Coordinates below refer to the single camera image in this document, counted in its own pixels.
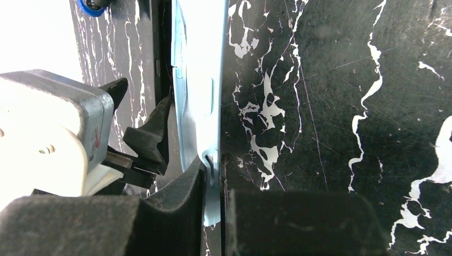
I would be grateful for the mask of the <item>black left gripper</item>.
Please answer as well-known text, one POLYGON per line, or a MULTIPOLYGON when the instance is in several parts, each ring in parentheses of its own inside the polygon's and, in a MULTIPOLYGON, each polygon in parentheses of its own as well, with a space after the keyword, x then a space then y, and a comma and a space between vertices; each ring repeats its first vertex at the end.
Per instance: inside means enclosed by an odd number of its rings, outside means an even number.
MULTIPOLYGON (((122 77, 100 89, 111 96, 116 111, 128 90, 128 80, 122 77)), ((163 157, 158 144, 164 140, 172 100, 173 97, 169 94, 159 102, 142 126, 126 129, 123 141, 138 156, 122 153, 108 146, 102 164, 123 174, 118 180, 125 184, 123 194, 150 196, 156 176, 166 173, 169 160, 163 157)))

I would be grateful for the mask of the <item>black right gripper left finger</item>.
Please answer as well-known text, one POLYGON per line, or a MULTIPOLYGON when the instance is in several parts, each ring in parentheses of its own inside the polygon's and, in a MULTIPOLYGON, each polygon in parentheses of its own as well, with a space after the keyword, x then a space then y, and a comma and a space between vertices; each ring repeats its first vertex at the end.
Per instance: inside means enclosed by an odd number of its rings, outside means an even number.
POLYGON ((200 159, 150 197, 32 195, 1 212, 1 255, 200 255, 200 159))

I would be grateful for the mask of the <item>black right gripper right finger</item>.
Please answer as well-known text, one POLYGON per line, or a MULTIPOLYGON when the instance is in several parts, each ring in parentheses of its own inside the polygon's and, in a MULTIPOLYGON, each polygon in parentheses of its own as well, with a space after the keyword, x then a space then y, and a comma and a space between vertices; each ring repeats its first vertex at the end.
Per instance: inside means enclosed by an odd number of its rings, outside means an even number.
POLYGON ((261 191, 222 161, 224 255, 388 255, 372 206, 361 196, 261 191))

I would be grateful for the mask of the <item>light blue phone case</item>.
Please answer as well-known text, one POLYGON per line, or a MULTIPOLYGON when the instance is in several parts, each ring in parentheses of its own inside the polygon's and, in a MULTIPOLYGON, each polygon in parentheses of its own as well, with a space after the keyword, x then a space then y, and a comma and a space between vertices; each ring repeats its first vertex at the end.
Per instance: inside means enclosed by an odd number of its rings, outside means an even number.
POLYGON ((221 221, 220 124, 228 1, 172 1, 171 65, 182 169, 205 166, 204 226, 221 221))

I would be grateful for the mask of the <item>black smartphone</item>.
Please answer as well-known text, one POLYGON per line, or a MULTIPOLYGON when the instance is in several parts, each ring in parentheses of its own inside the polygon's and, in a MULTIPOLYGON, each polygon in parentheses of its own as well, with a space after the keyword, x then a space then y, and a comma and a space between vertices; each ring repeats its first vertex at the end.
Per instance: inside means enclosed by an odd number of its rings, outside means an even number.
POLYGON ((159 103, 170 93, 172 2, 151 0, 155 100, 159 103))

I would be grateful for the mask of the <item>blue and black stapler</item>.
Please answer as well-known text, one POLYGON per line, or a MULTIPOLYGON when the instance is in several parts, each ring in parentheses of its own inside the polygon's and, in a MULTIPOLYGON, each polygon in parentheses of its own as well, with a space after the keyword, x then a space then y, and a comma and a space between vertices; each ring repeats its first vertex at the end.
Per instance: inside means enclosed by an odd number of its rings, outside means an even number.
POLYGON ((113 0, 77 0, 79 8, 91 17, 100 17, 113 0))

